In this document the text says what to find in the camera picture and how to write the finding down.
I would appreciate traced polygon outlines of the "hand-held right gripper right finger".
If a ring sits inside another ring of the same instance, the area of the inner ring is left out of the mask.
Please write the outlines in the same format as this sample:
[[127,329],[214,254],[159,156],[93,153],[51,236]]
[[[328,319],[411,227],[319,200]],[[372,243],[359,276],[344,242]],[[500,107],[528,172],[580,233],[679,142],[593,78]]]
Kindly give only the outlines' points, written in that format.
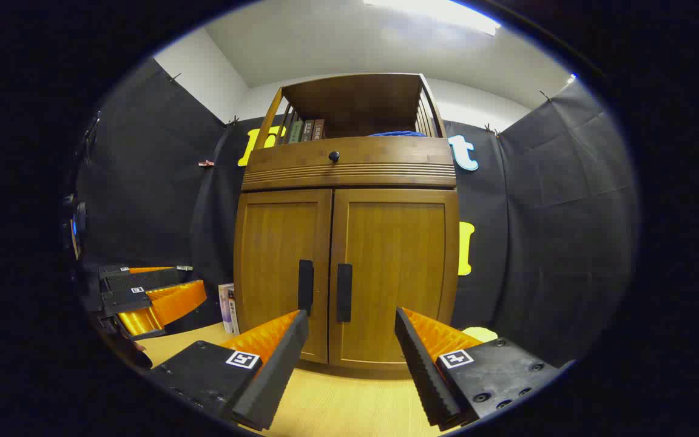
[[425,417],[441,431],[493,421],[564,371],[507,338],[479,341],[403,307],[396,309],[394,332]]

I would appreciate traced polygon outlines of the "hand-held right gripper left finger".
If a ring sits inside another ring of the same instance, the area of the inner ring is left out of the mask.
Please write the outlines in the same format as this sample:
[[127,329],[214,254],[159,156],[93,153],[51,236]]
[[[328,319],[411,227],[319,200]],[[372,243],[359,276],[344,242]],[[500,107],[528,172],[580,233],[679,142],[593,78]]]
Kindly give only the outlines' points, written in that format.
[[308,333],[308,311],[292,311],[222,345],[194,341],[143,376],[213,420],[269,429]]

